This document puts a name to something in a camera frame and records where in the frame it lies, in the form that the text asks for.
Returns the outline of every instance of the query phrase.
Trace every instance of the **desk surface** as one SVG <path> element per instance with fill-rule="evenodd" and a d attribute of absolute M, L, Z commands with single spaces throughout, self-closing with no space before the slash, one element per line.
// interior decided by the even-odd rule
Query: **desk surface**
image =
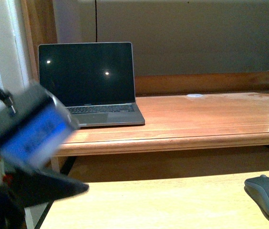
<path fill-rule="evenodd" d="M 134 177 L 130 173 L 151 171 L 153 177 L 179 177 L 89 183 L 88 193 L 55 201 L 41 229 L 269 229 L 269 221 L 244 190 L 247 178 L 269 176 L 269 150 L 258 146 L 240 147 L 239 151 L 219 149 L 216 154 L 199 151 L 197 154 L 190 150 L 191 156 L 186 157 L 178 153 L 160 155 L 154 160 L 145 157 L 148 167 L 142 166 L 142 157 L 133 160 L 133 154 L 127 154 L 131 164 L 128 169 L 125 162 L 118 160 L 120 155 L 111 155 L 116 157 L 115 163 L 113 159 L 108 162 L 107 158 L 93 158 L 93 174 L 100 169 L 99 163 L 107 170 L 91 176 L 87 162 L 77 161 L 70 172 L 75 178 L 83 177 L 81 173 L 94 176 L 94 180 L 107 174 L 111 180 L 121 180 L 120 176 L 127 173 L 125 178 L 147 178 L 148 175 Z"/>
<path fill-rule="evenodd" d="M 57 156 L 269 144 L 269 92 L 138 97 L 144 126 L 83 128 Z"/>

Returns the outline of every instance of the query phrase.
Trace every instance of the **wooden desk shelf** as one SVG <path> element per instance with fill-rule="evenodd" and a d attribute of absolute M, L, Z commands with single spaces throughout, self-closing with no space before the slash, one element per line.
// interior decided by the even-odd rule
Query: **wooden desk shelf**
<path fill-rule="evenodd" d="M 144 126 L 83 128 L 57 156 L 269 145 L 269 92 L 138 97 Z"/>

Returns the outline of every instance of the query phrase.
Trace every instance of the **wall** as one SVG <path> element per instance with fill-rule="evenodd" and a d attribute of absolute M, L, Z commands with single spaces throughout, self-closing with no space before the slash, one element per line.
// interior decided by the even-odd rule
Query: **wall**
<path fill-rule="evenodd" d="M 95 41 L 94 0 L 53 3 L 59 42 Z M 97 0 L 97 25 L 133 43 L 136 75 L 269 69 L 269 0 Z"/>
<path fill-rule="evenodd" d="M 19 0 L 0 0 L 0 87 L 12 93 L 23 90 L 31 78 L 20 9 Z"/>

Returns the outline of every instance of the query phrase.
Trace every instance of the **gray wall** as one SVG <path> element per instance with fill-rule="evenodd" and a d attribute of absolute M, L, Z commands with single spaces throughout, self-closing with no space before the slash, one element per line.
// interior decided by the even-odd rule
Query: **gray wall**
<path fill-rule="evenodd" d="M 94 0 L 54 0 L 58 40 L 95 41 Z M 269 70 L 269 0 L 98 0 L 99 42 L 130 41 L 136 75 Z"/>

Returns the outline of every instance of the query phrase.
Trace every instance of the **laptop trackpad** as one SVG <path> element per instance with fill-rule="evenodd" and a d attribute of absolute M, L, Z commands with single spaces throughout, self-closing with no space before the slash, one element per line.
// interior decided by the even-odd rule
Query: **laptop trackpad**
<path fill-rule="evenodd" d="M 75 114 L 80 124 L 106 123 L 108 114 Z"/>

